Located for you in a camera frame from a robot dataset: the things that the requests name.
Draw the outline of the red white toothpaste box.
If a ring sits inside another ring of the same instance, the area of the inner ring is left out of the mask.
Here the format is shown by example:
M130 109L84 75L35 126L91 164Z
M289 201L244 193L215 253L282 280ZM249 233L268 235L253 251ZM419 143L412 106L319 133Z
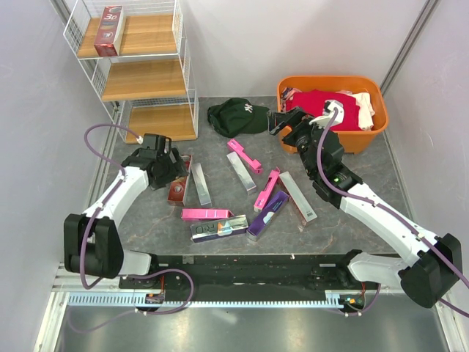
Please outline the red white toothpaste box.
M301 225L303 227L309 226L317 218L313 207L289 172L280 173L278 178L280 187L289 195L290 201L297 211Z

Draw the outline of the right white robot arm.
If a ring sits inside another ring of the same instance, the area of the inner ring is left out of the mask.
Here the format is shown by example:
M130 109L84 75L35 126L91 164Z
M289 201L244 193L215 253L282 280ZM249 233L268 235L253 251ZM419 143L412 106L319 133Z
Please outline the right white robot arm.
M318 117L300 107L267 113L269 133L286 132L282 142L296 148L320 198L365 224L397 253L383 257L348 252L336 269L337 283L347 289L359 282L399 286L422 307L447 304L444 295L458 281L468 283L462 272L461 243L451 234L436 235L403 216L343 164L344 147L331 129L343 119L344 109L335 100L327 101Z

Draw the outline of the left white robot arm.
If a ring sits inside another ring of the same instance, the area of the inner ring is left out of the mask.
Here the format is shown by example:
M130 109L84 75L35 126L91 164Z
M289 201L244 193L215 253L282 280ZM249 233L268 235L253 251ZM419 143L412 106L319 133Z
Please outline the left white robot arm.
M188 174L179 150L169 137L145 134L141 146L118 165L119 173L102 196L83 213L64 220L64 266L80 275L82 285L91 289L86 276L113 279L135 275L145 288L160 282L160 269L151 264L150 254L124 250L119 226L136 198L148 188L164 188Z

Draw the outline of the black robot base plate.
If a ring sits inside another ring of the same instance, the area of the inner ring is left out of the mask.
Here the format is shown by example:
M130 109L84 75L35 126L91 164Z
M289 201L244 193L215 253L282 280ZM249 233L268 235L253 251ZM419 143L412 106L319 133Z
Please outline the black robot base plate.
M344 262L343 254L153 255L149 272L180 269L191 276L197 288L236 284L366 292L377 288L376 283L353 279Z

